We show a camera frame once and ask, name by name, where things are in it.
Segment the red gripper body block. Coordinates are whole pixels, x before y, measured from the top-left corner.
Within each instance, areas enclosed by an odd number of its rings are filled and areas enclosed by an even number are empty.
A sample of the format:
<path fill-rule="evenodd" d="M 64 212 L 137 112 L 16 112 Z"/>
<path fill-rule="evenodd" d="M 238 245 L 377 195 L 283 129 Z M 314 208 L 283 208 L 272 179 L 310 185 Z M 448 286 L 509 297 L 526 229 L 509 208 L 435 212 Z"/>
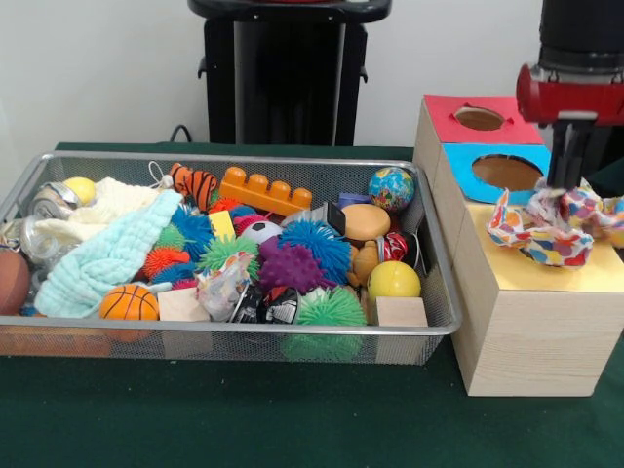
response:
<path fill-rule="evenodd" d="M 603 81 L 583 82 L 582 78 L 556 79 L 538 65 L 524 64 L 516 85 L 519 113 L 527 122 L 545 126 L 575 120 L 622 126 L 623 83 L 609 76 Z"/>

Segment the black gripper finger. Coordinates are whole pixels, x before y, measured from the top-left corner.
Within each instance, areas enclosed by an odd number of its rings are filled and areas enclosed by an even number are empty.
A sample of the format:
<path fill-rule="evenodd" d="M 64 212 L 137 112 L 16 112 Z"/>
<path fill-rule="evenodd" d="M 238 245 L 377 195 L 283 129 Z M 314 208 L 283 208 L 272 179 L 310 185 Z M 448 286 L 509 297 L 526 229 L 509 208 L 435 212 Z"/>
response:
<path fill-rule="evenodd" d="M 593 123 L 589 121 L 576 122 L 571 126 L 568 143 L 568 188 L 579 185 L 582 177 L 585 153 L 591 137 Z"/>
<path fill-rule="evenodd" d="M 566 184 L 566 133 L 568 124 L 553 124 L 551 162 L 548 185 L 552 188 L 564 188 Z"/>

